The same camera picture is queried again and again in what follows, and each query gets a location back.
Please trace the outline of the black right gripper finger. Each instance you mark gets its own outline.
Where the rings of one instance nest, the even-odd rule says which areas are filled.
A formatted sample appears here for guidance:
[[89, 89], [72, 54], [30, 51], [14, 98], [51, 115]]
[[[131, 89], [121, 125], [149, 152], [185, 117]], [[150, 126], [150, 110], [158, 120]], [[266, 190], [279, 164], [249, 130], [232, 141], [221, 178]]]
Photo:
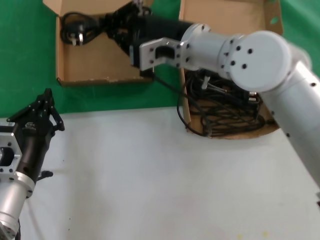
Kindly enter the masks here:
[[128, 32], [108, 32], [108, 37], [112, 39], [126, 55], [130, 54], [131, 38]]
[[135, 14], [138, 16], [150, 15], [151, 13], [151, 8], [145, 5], [144, 0], [131, 0], [114, 12], [115, 15]]

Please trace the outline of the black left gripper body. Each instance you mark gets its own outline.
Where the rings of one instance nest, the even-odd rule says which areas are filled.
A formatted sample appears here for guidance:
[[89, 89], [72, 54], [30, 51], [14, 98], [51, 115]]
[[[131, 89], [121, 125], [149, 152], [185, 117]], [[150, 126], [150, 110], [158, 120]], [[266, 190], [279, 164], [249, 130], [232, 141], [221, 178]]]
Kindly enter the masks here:
[[54, 125], [47, 113], [31, 113], [12, 121], [18, 124], [23, 134], [22, 157], [16, 170], [37, 182], [51, 139], [55, 135]]

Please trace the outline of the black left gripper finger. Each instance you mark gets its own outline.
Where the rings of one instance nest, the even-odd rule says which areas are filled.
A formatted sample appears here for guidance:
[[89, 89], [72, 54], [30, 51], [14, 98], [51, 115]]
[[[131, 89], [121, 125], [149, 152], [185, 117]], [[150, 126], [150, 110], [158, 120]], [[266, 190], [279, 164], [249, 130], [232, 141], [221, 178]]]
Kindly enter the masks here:
[[53, 126], [54, 131], [64, 131], [65, 125], [64, 122], [55, 108], [55, 101], [53, 97], [53, 92], [51, 89], [46, 89], [46, 103], [48, 105], [47, 109], [49, 115], [51, 115], [55, 121], [55, 125]]
[[50, 113], [50, 89], [46, 88], [44, 93], [38, 95], [36, 100], [28, 104], [22, 110], [19, 110], [12, 116], [7, 118], [8, 123], [20, 123], [34, 118], [42, 118]]

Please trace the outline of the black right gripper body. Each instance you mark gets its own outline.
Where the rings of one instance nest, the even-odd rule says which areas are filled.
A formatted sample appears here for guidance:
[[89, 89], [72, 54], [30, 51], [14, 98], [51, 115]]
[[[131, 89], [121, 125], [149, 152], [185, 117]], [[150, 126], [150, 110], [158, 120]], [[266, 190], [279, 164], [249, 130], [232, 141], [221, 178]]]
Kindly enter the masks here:
[[169, 19], [154, 14], [117, 15], [108, 13], [106, 15], [106, 33], [128, 32], [130, 35], [130, 46], [139, 41], [148, 42], [160, 38], [169, 38], [180, 41], [192, 25], [188, 21]]

